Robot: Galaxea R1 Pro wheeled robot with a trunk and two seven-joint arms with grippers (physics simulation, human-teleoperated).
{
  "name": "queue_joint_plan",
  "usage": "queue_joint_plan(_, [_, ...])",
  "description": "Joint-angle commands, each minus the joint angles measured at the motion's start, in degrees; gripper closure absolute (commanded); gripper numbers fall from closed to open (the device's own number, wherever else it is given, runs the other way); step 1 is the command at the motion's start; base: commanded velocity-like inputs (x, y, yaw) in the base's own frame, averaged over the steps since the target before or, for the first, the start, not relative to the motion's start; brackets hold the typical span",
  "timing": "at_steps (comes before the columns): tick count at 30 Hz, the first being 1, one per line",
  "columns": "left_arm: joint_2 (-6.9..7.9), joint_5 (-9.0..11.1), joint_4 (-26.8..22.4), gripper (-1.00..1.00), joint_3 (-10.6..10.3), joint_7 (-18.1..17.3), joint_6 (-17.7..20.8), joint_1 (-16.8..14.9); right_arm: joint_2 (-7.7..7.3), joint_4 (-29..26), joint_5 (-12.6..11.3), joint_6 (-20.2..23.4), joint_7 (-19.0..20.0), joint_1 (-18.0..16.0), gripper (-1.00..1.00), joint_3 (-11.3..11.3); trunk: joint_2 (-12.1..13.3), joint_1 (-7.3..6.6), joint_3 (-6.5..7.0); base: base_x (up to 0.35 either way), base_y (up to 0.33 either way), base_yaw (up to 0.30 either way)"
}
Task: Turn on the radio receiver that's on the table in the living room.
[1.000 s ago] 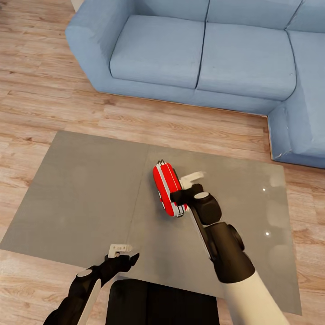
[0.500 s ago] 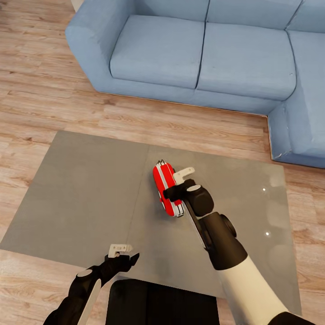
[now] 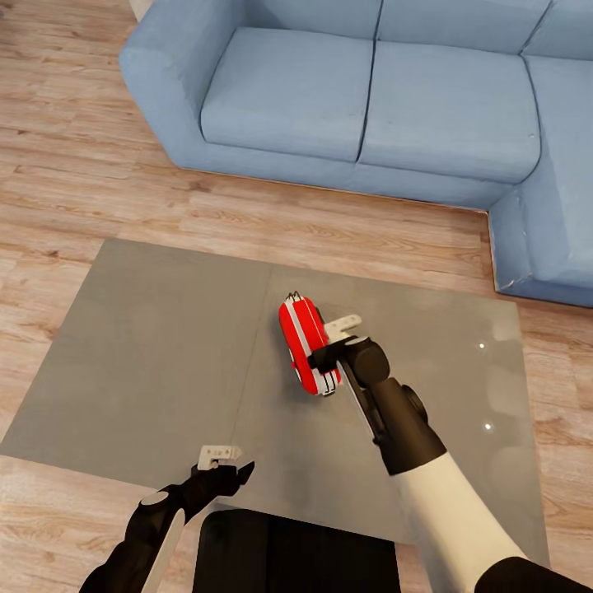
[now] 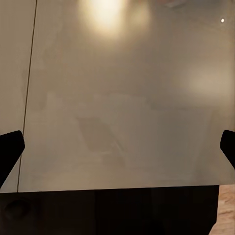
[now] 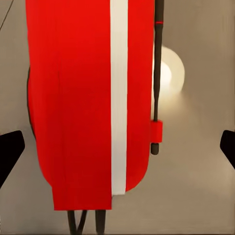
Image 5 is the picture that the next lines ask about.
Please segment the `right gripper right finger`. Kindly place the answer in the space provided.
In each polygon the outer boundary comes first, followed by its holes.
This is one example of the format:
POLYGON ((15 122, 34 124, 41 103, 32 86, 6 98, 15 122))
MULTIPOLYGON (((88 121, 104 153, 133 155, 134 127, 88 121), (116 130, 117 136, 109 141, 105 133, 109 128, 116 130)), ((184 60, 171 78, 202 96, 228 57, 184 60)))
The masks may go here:
POLYGON ((223 132, 220 148, 235 168, 235 132, 229 130, 223 132))

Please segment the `radio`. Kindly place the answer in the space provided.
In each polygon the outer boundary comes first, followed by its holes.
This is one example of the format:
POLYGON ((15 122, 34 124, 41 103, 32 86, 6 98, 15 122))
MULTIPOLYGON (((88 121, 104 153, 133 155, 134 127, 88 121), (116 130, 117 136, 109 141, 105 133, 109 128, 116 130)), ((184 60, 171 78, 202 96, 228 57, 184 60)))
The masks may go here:
POLYGON ((25 0, 27 109, 55 211, 81 235, 144 178, 159 153, 164 0, 25 0), (151 121, 153 34, 154 120, 151 121), (78 229, 75 210, 82 210, 78 229))

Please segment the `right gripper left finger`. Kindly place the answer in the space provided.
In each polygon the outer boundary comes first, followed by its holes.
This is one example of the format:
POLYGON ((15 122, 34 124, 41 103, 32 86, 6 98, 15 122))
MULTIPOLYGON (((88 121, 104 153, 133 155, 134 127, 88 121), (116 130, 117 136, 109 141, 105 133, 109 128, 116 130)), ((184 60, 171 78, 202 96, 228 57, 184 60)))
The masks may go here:
POLYGON ((0 188, 25 149, 20 130, 0 136, 0 188))

